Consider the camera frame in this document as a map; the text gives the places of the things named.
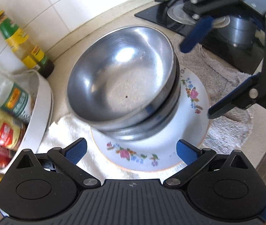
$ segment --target green bottle label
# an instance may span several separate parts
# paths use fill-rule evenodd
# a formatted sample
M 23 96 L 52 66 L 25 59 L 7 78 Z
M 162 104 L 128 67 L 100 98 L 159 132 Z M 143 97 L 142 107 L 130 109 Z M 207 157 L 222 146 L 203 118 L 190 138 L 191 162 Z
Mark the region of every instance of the green bottle label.
M 31 96 L 14 83 L 8 98 L 0 108 L 24 122 L 29 122 L 31 117 Z
M 4 39 L 10 38 L 17 30 L 19 26 L 12 22 L 9 18 L 5 19 L 0 24 L 0 31 L 4 37 Z

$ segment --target stainless steel bowl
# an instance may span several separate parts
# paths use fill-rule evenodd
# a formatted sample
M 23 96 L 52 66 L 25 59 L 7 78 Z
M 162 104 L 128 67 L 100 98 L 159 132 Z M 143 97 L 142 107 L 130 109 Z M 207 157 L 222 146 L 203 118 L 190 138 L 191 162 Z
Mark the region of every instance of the stainless steel bowl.
M 181 92 L 180 68 L 177 58 L 176 67 L 177 70 L 174 85 L 164 103 L 152 116 L 128 128 L 123 128 L 115 131 L 102 131 L 103 134 L 110 136 L 115 140 L 140 140 L 140 138 L 148 138 L 151 135 L 156 134 L 156 131 L 159 129 L 157 128 L 158 125 L 160 125 L 160 127 L 165 127 L 168 123 L 167 121 L 165 121 L 165 119 L 174 109 L 174 106 L 176 105 Z
M 119 28 L 93 43 L 73 67 L 68 105 L 98 130 L 126 128 L 161 106 L 175 76 L 175 54 L 166 35 L 146 26 Z

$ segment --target white basket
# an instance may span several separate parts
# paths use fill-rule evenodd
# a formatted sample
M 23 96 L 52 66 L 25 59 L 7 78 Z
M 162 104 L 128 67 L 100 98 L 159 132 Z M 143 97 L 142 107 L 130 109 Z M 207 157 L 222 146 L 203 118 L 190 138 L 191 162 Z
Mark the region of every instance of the white basket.
M 12 158 L 9 164 L 0 169 L 0 173 L 5 174 L 10 165 L 23 149 L 31 149 L 33 153 L 37 152 L 37 149 L 41 143 L 45 130 L 51 122 L 53 113 L 53 92 L 48 83 L 39 73 L 34 70 L 29 70 L 27 73 L 35 73 L 36 82 L 38 81 L 37 94 L 35 106 L 31 115 L 30 122 L 23 137 L 23 140 Z

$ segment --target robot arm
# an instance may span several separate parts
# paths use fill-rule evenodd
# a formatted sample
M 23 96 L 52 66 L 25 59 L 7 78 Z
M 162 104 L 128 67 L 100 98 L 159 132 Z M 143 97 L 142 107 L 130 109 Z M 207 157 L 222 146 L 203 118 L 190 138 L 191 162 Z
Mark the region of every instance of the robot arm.
M 180 45 L 183 53 L 189 52 L 212 29 L 215 18 L 225 15 L 247 13 L 265 31 L 265 48 L 262 71 L 237 87 L 229 95 L 212 106 L 208 111 L 210 119 L 218 118 L 234 107 L 247 109 L 257 103 L 266 109 L 266 4 L 253 8 L 248 2 L 253 0 L 190 0 L 185 3 L 184 11 L 194 18 L 200 18 L 193 30 Z

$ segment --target gray towel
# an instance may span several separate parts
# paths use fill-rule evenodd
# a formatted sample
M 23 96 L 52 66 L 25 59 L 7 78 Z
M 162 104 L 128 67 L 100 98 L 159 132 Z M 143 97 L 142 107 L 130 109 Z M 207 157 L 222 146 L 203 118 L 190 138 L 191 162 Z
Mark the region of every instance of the gray towel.
M 236 69 L 225 67 L 217 60 L 212 59 L 200 44 L 197 44 L 190 53 L 181 53 L 179 44 L 183 37 L 178 34 L 170 40 L 179 63 L 200 78 L 207 89 L 212 105 L 250 76 Z M 247 110 L 234 108 L 224 116 L 212 120 L 202 148 L 212 148 L 219 154 L 229 154 L 232 150 L 239 149 L 253 129 L 253 107 Z

